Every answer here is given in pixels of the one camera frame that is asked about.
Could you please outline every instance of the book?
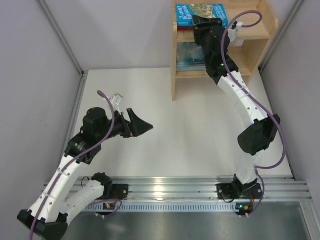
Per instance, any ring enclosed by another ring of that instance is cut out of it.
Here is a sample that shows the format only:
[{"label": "book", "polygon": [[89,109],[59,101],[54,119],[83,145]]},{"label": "book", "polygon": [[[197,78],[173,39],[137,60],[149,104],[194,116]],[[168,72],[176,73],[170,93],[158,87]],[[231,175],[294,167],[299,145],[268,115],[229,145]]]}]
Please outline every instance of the book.
[{"label": "book", "polygon": [[176,22],[178,31],[193,30],[193,15],[198,15],[203,18],[222,19],[223,27],[229,24],[223,4],[177,4]]},{"label": "book", "polygon": [[194,42],[179,42],[176,50],[177,71],[205,70],[206,64],[201,46]]}]

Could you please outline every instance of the ventilation grille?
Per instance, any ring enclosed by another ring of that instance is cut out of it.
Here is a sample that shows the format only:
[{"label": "ventilation grille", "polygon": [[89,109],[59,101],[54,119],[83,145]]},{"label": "ventilation grille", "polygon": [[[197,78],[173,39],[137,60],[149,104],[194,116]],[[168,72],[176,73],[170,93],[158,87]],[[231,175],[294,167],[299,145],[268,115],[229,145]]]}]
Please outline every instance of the ventilation grille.
[{"label": "ventilation grille", "polygon": [[[83,212],[113,212],[104,210],[104,204],[88,206]],[[119,212],[123,213],[210,213],[238,212],[235,203],[220,202],[124,202]]]}]

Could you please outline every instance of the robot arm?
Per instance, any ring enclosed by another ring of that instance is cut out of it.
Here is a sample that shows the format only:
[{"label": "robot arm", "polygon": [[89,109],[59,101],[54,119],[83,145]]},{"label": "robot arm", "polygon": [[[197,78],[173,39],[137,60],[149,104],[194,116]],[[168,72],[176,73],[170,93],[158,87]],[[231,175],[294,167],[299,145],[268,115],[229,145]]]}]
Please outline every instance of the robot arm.
[{"label": "robot arm", "polygon": [[[123,138],[138,137],[153,129],[151,124],[137,117],[131,108],[127,112],[130,121],[124,118],[123,113],[114,113],[114,126],[109,138],[118,135]],[[113,181],[104,173],[96,173],[84,188],[68,200],[66,197],[76,180],[101,151],[101,145],[75,161],[72,160],[102,141],[111,126],[112,121],[108,119],[104,109],[96,107],[88,110],[83,118],[83,127],[69,141],[65,155],[44,192],[28,210],[20,211],[17,217],[20,222],[32,229],[39,213],[33,232],[46,240],[61,239],[72,220],[91,202],[98,198],[110,199]]]},{"label": "robot arm", "polygon": [[[224,198],[248,198],[249,194],[260,189],[260,185],[257,184],[255,166],[260,163],[265,150],[275,139],[277,127],[265,111],[249,97],[252,94],[239,73],[238,66],[227,54],[230,42],[236,39],[238,30],[243,24],[235,22],[232,25],[224,40],[223,48],[226,63],[231,74],[239,83],[238,85],[228,74],[223,62],[221,46],[225,28],[222,27],[221,19],[208,19],[196,15],[192,16],[192,19],[195,43],[202,47],[206,71],[230,97],[246,128],[238,136],[238,144],[246,154],[234,175],[233,182],[229,185],[219,184],[217,189],[223,200]],[[278,115],[274,115],[274,118],[280,123]]]}]

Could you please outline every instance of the wooden bookshelf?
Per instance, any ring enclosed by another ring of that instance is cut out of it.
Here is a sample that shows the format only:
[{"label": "wooden bookshelf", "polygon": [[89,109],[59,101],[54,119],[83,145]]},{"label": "wooden bookshelf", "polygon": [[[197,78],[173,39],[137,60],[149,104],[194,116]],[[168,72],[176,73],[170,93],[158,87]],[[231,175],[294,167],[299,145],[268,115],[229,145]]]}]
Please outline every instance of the wooden bookshelf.
[{"label": "wooden bookshelf", "polygon": [[[172,0],[172,65],[171,65],[171,93],[172,101],[176,100],[176,81],[179,79],[206,78],[209,77],[205,70],[177,71],[177,44],[194,42],[193,31],[178,31],[176,4],[223,4],[229,21],[235,16],[248,10],[260,11],[263,15],[262,21],[254,27],[242,28],[237,39],[244,40],[242,46],[230,46],[229,55],[238,65],[241,75],[246,82],[251,78],[261,60],[263,59],[272,39],[274,38],[279,21],[277,15],[268,0]],[[247,14],[239,18],[239,22],[245,25],[255,23],[259,19],[256,14]]]}]

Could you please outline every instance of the gray wall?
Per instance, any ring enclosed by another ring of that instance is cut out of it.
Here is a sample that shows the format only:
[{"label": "gray wall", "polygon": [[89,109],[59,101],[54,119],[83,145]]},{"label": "gray wall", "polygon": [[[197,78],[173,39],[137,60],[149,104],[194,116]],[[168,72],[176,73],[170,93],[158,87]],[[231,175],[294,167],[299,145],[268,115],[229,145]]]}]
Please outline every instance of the gray wall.
[{"label": "gray wall", "polygon": [[320,213],[320,1],[305,1],[277,46],[264,82],[282,118],[293,169]]},{"label": "gray wall", "polygon": [[24,240],[17,220],[60,158],[79,75],[34,0],[0,2],[0,239]]},{"label": "gray wall", "polygon": [[[270,1],[281,25],[296,0]],[[47,0],[47,4],[85,70],[170,66],[171,0]]]}]

